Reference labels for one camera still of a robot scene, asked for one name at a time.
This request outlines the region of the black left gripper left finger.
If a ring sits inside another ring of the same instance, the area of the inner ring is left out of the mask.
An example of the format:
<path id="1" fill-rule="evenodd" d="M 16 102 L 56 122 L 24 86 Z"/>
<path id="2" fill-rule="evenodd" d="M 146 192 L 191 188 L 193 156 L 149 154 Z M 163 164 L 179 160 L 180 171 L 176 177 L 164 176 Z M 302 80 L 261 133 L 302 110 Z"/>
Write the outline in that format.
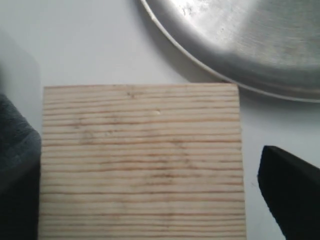
<path id="1" fill-rule="evenodd" d="M 0 238 L 37 240 L 40 204 L 40 163 L 0 190 Z"/>

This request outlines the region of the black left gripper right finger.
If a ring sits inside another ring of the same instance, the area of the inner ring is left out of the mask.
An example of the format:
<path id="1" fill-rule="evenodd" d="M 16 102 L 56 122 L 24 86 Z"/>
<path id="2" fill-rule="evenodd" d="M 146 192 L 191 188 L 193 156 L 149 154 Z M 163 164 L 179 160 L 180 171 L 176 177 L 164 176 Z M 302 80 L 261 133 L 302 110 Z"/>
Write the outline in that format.
<path id="1" fill-rule="evenodd" d="M 287 240 L 320 238 L 320 170 L 276 146 L 263 147 L 258 186 Z"/>

